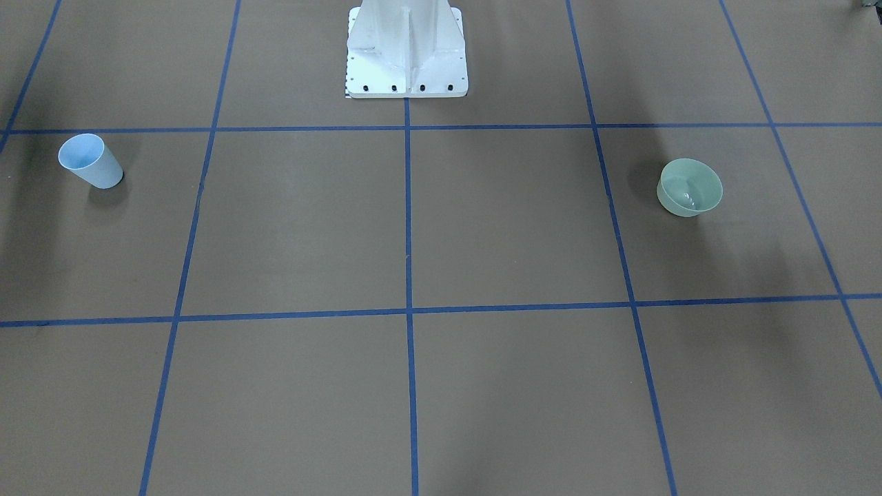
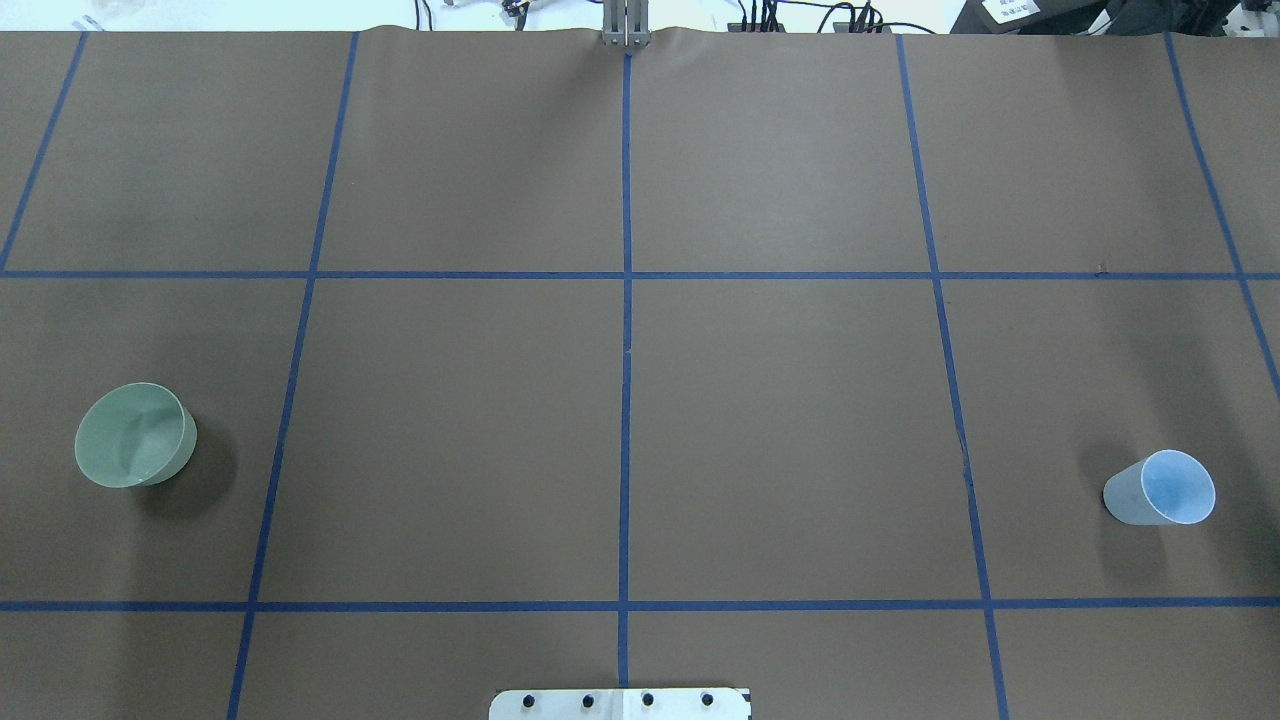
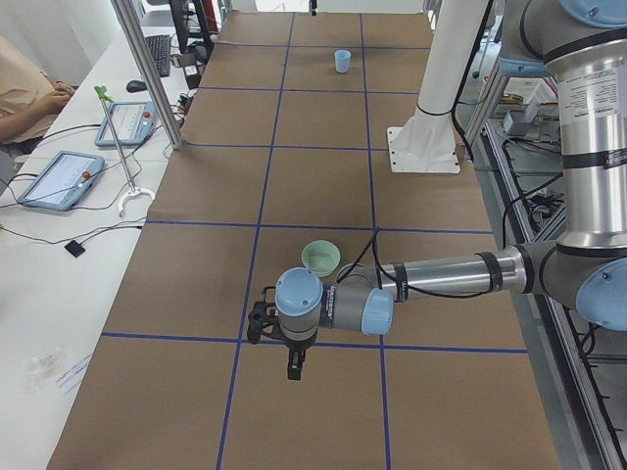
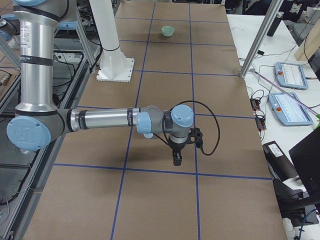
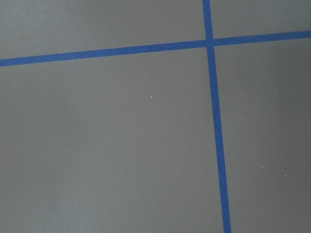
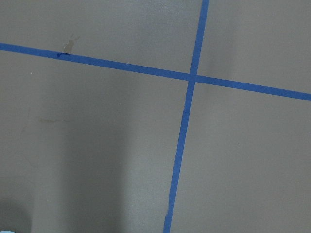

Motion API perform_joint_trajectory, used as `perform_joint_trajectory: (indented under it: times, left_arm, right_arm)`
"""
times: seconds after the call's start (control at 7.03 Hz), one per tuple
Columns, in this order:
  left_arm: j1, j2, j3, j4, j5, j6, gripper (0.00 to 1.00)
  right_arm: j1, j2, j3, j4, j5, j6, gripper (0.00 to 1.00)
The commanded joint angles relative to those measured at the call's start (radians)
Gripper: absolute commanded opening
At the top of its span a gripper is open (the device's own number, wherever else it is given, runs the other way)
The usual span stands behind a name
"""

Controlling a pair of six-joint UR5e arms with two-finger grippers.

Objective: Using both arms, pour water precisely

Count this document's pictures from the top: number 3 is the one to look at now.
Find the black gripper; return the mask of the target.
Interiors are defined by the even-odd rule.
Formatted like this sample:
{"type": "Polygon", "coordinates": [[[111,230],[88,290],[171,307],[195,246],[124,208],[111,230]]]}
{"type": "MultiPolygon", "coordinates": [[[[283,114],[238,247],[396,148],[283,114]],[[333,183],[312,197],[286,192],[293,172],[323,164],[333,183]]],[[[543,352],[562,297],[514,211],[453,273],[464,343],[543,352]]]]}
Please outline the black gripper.
{"type": "Polygon", "coordinates": [[[295,340],[282,333],[282,341],[288,348],[287,376],[289,380],[300,381],[307,349],[314,344],[314,335],[305,339],[295,340]]]}

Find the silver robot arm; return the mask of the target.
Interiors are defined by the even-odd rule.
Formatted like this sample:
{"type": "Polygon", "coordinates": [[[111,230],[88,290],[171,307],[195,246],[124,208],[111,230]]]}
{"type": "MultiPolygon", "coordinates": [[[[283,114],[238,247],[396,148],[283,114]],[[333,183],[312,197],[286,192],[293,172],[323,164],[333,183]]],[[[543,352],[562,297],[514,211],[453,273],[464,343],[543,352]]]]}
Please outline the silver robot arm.
{"type": "Polygon", "coordinates": [[[602,328],[626,327],[626,5],[514,1],[507,59],[536,59],[557,81],[565,228],[554,241],[468,257],[343,268],[332,283],[295,267],[277,280],[271,337],[300,378],[319,328],[383,335],[394,306],[502,290],[541,294],[602,328]]]}

